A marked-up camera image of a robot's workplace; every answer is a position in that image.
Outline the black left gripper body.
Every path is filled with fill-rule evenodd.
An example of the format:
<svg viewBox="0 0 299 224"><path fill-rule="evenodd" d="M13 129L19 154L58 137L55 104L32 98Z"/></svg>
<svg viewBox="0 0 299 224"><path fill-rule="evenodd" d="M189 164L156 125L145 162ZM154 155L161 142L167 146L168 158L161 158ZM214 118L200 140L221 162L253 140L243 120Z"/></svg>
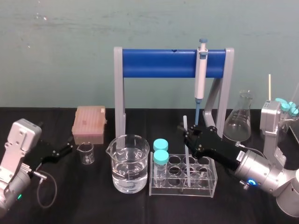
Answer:
<svg viewBox="0 0 299 224"><path fill-rule="evenodd" d="M39 140L37 145L24 158L24 164L31 170L38 170L45 163L57 163L59 156L58 150L50 143Z"/></svg>

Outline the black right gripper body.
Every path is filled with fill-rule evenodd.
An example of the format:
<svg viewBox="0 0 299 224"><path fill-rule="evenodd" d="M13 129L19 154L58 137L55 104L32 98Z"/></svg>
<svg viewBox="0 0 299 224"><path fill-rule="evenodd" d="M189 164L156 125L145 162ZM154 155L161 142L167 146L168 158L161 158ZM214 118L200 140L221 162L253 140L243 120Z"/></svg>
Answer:
<svg viewBox="0 0 299 224"><path fill-rule="evenodd" d="M232 171L236 171L240 166L238 155L241 150L235 145L224 141L220 136L200 136L200 142L202 157L209 157Z"/></svg>

